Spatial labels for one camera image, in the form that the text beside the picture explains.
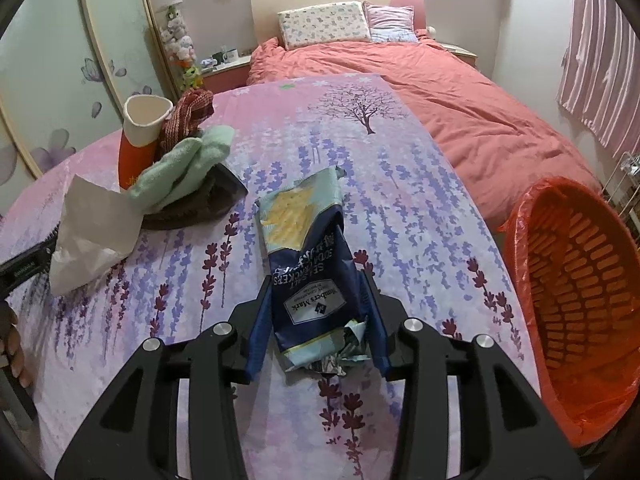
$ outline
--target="pillow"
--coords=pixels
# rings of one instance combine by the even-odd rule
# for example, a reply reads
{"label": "pillow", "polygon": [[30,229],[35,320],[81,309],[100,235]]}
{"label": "pillow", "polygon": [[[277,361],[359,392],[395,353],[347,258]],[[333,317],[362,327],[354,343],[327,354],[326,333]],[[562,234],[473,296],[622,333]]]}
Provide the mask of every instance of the pillow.
{"label": "pillow", "polygon": [[418,43],[414,33],[414,8],[389,7],[363,2],[371,41],[404,41]]}
{"label": "pillow", "polygon": [[278,19],[287,50],[332,41],[371,41],[360,2],[283,10]]}

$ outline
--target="pink curtain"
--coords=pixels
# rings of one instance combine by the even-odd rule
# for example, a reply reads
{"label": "pink curtain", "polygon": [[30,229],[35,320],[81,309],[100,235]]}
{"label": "pink curtain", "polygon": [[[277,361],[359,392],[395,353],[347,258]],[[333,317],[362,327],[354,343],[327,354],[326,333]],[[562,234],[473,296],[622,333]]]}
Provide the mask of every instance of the pink curtain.
{"label": "pink curtain", "polygon": [[615,0],[574,0],[558,102],[614,158],[640,150],[640,43]]}

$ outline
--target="finger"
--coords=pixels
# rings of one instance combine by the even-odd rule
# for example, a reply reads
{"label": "finger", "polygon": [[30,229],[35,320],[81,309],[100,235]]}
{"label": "finger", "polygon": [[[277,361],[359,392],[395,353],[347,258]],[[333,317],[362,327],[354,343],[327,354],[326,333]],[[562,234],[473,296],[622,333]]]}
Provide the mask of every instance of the finger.
{"label": "finger", "polygon": [[6,349],[9,355],[14,355],[20,348],[20,333],[14,326],[9,330],[9,337],[6,340]]}
{"label": "finger", "polygon": [[26,388],[31,383],[33,383],[33,376],[31,375],[30,371],[27,370],[27,368],[24,368],[22,370],[19,381],[20,381],[20,386],[22,386],[23,388]]}
{"label": "finger", "polygon": [[17,379],[20,376],[24,368],[24,352],[22,352],[22,348],[18,348],[18,351],[15,353],[14,357],[11,359],[11,372],[14,377]]}

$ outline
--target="metal screw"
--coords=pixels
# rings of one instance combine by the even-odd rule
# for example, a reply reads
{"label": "metal screw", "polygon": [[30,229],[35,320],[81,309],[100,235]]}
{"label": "metal screw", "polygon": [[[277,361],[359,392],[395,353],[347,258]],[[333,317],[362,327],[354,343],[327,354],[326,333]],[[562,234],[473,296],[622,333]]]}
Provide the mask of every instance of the metal screw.
{"label": "metal screw", "polygon": [[422,322],[419,319],[415,319],[415,317],[410,317],[404,322],[404,327],[409,332],[420,332],[423,326]]}
{"label": "metal screw", "polygon": [[231,333],[233,329],[234,328],[229,323],[223,321],[222,323],[216,323],[213,326],[213,333],[217,335],[227,335]]}
{"label": "metal screw", "polygon": [[487,334],[480,334],[476,336],[476,343],[482,348],[491,348],[494,345],[494,338]]}
{"label": "metal screw", "polygon": [[150,337],[142,343],[142,348],[147,352],[153,352],[160,348],[160,340],[157,337]]}

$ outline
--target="plastic basket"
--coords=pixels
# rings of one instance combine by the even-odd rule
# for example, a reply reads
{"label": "plastic basket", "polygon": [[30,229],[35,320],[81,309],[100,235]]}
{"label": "plastic basket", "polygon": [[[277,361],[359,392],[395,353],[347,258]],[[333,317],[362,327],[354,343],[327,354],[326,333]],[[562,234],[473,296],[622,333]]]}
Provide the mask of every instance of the plastic basket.
{"label": "plastic basket", "polygon": [[640,260],[633,239],[593,191],[548,178],[511,214],[504,259],[542,399],[574,447],[594,442],[638,390]]}

